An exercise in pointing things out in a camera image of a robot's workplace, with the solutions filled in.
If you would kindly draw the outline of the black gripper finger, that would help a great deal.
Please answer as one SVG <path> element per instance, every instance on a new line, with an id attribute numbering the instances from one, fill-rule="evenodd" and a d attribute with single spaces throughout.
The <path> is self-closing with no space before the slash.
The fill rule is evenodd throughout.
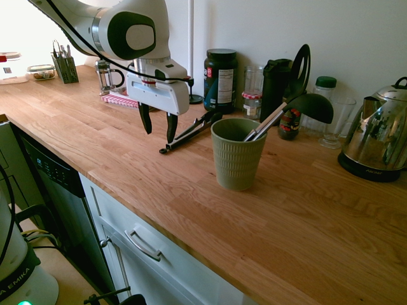
<path id="1" fill-rule="evenodd" d="M 178 115 L 167 113 L 167 142 L 171 143 L 174 140 L 177 130 Z"/>
<path id="2" fill-rule="evenodd" d="M 144 129 L 147 134 L 150 134 L 152 132 L 152 123 L 149 115 L 149 105 L 143 104 L 142 102 L 138 102 L 138 104 L 139 104 L 139 114 Z"/>

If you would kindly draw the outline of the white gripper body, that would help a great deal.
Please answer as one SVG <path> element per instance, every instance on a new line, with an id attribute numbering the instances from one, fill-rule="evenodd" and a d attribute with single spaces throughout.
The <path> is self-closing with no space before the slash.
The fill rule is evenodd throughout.
<path id="1" fill-rule="evenodd" d="M 174 60 L 134 60 L 127 74 L 128 96 L 156 109 L 181 115 L 189 109 L 187 71 Z"/>

